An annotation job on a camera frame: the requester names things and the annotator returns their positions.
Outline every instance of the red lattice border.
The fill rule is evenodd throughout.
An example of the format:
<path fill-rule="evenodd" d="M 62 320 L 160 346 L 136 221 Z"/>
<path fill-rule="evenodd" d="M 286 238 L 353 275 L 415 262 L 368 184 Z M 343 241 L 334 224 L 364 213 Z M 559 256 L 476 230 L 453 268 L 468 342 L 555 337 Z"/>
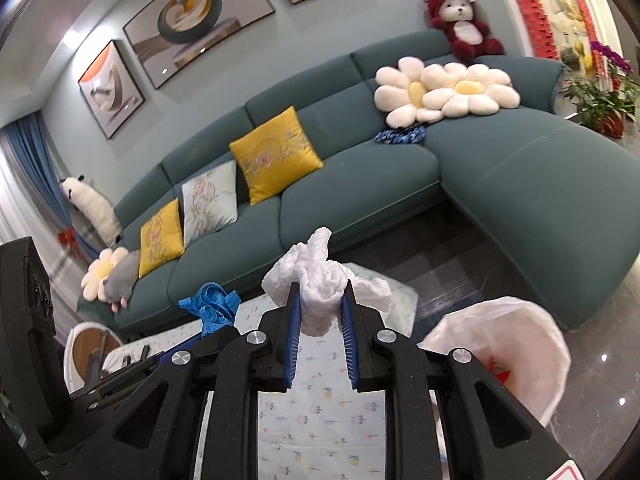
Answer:
<path fill-rule="evenodd" d="M 589 38 L 589 42 L 598 41 L 598 35 L 596 34 L 596 28 L 593 25 L 593 19 L 591 18 L 591 11 L 589 9 L 589 5 L 587 4 L 587 0 L 575 0 L 578 2 L 578 8 L 580 9 L 580 13 L 584 18 L 584 25 L 587 28 L 587 37 Z M 604 74 L 604 66 L 602 64 L 602 56 L 600 56 L 599 52 L 591 50 L 591 55 L 593 56 L 593 62 L 596 65 L 596 72 L 598 74 Z"/>
<path fill-rule="evenodd" d="M 533 53 L 537 57 L 559 60 L 551 25 L 540 0 L 516 0 L 529 33 Z"/>

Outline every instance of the blue curtain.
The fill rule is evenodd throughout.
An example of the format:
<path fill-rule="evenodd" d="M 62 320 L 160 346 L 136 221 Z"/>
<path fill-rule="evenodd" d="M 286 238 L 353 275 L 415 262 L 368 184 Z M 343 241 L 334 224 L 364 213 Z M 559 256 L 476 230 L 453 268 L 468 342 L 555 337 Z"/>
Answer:
<path fill-rule="evenodd" d="M 71 218 L 66 210 L 66 199 L 53 171 L 46 143 L 47 130 L 40 112 L 18 119 L 5 126 L 4 130 L 15 156 L 38 192 L 66 228 L 72 227 Z M 98 251 L 91 247 L 78 231 L 76 241 L 90 260 L 98 257 Z"/>

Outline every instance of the tile floor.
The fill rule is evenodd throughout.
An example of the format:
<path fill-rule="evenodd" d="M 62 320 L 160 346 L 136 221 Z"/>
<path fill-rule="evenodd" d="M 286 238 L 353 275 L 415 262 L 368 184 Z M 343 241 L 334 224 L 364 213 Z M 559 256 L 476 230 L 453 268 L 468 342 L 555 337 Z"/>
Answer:
<path fill-rule="evenodd" d="M 627 128 L 620 145 L 640 155 L 640 134 Z M 418 292 L 412 338 L 426 317 L 451 305 L 516 296 L 535 301 L 505 256 L 450 203 L 443 203 L 374 240 L 333 256 L 411 285 Z M 596 480 L 640 416 L 640 260 L 606 307 L 565 334 L 572 354 L 566 392 L 549 431 Z"/>

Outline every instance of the red and white sticker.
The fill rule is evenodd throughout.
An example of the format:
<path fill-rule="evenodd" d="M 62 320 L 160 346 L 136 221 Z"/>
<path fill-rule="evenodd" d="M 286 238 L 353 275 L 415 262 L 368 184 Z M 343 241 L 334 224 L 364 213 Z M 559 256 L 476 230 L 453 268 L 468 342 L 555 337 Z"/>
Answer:
<path fill-rule="evenodd" d="M 568 460 L 564 465 L 546 480 L 584 480 L 578 466 L 573 460 Z"/>

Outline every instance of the crumpled white towel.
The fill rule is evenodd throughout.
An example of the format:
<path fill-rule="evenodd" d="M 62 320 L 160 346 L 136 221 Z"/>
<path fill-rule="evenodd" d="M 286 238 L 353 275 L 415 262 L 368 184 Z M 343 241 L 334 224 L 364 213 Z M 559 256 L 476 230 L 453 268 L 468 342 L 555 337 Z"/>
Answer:
<path fill-rule="evenodd" d="M 359 304 L 380 311 L 382 319 L 389 317 L 391 289 L 385 280 L 358 278 L 343 264 L 328 260 L 331 231 L 321 227 L 306 244 L 299 243 L 279 259 L 262 280 L 262 288 L 277 306 L 287 304 L 292 282 L 300 284 L 300 332 L 308 336 L 323 336 L 334 317 L 340 317 L 340 302 L 347 282 Z"/>

